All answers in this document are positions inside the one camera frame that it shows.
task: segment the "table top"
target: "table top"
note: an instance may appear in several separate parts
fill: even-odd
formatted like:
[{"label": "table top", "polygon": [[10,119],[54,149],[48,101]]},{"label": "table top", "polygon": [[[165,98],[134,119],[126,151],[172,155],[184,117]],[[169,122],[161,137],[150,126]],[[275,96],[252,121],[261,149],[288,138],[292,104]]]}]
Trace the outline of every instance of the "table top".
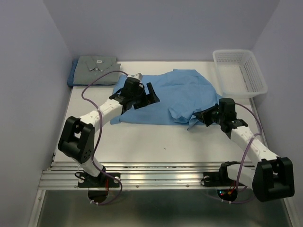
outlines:
[{"label": "table top", "polygon": [[[129,73],[159,75],[173,69],[195,69],[212,83],[218,94],[221,89],[213,62],[203,61],[124,61],[121,70]],[[74,87],[71,92],[65,119],[81,116],[94,107],[81,98],[84,87]],[[98,105],[103,104],[112,94],[113,87],[90,87],[85,96]],[[251,108],[249,99],[236,102]],[[253,116],[236,106],[237,116],[245,120],[253,133],[258,132]],[[100,145],[95,153],[99,162],[225,162],[240,161],[243,151],[220,130],[220,126],[202,125],[187,130],[187,125],[143,125],[120,123],[103,127]],[[52,165],[74,161],[58,149]]]}]

